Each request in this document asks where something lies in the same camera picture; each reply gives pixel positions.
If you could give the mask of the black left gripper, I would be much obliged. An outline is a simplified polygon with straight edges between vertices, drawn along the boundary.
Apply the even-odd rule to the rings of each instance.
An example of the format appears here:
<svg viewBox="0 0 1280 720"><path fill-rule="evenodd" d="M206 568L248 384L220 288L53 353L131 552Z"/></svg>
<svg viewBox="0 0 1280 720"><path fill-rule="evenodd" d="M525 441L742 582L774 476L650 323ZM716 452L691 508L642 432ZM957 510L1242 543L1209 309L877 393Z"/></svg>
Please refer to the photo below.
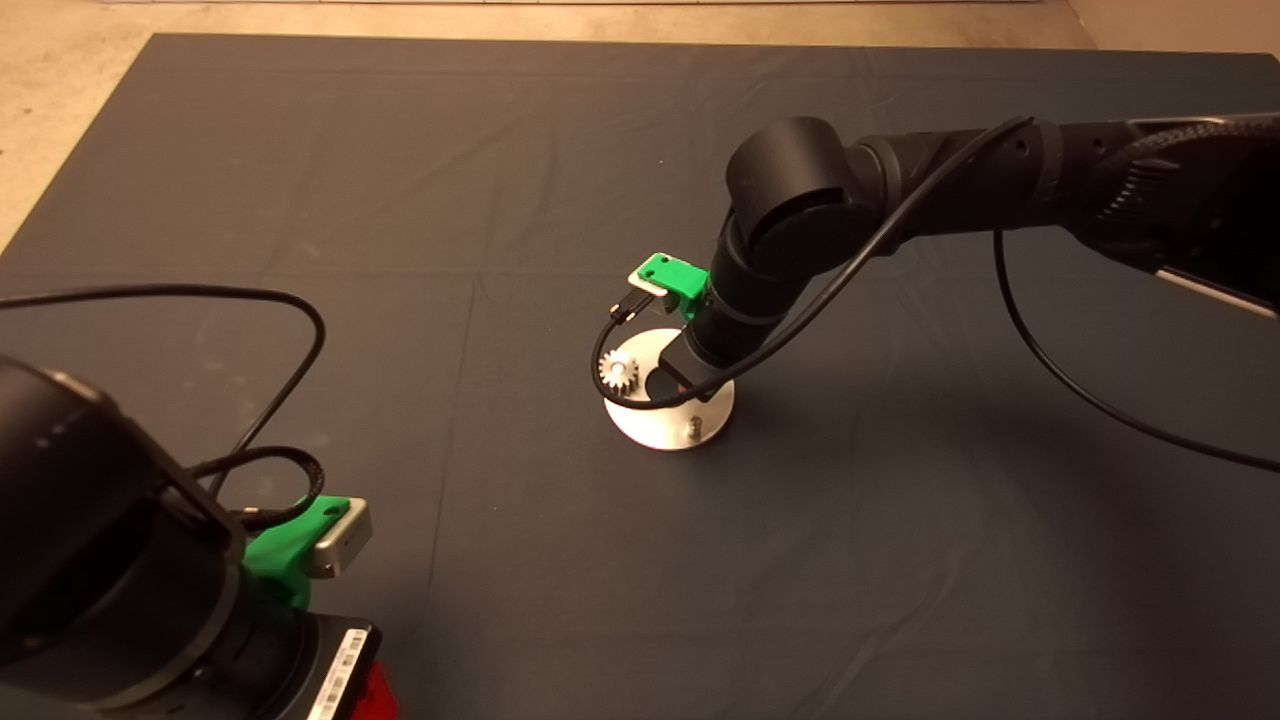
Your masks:
<svg viewBox="0 0 1280 720"><path fill-rule="evenodd" d="M310 614L314 647L303 662L302 719L396 720L399 707L375 661L381 630L364 618Z"/></svg>

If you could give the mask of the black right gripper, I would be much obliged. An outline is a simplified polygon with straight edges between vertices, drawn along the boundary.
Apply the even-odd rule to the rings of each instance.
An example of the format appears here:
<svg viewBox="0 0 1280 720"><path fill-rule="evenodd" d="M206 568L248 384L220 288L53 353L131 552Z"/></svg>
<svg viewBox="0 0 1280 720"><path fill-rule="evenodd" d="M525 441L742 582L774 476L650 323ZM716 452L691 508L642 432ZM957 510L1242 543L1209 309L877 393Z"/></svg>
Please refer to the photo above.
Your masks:
<svg viewBox="0 0 1280 720"><path fill-rule="evenodd" d="M724 384L710 382L735 365L733 360L716 357L701 348L694 338L673 338L660 351L660 369L671 375L680 391L705 386L698 395L700 401L710 400Z"/></svg>

